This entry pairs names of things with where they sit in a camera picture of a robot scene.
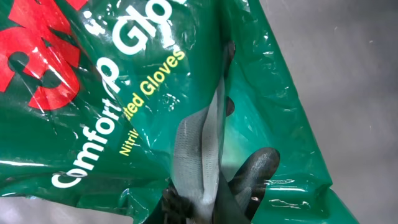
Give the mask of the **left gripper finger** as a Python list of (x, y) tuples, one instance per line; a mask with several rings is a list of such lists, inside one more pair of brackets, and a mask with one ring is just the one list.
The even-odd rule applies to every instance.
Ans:
[(155, 210), (152, 212), (154, 224), (187, 224), (193, 216), (193, 204), (183, 196), (180, 196), (173, 183), (162, 191)]

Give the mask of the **green gloves package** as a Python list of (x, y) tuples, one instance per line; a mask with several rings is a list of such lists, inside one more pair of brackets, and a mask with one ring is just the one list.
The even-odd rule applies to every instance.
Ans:
[(259, 1), (1, 2), (1, 196), (355, 223)]

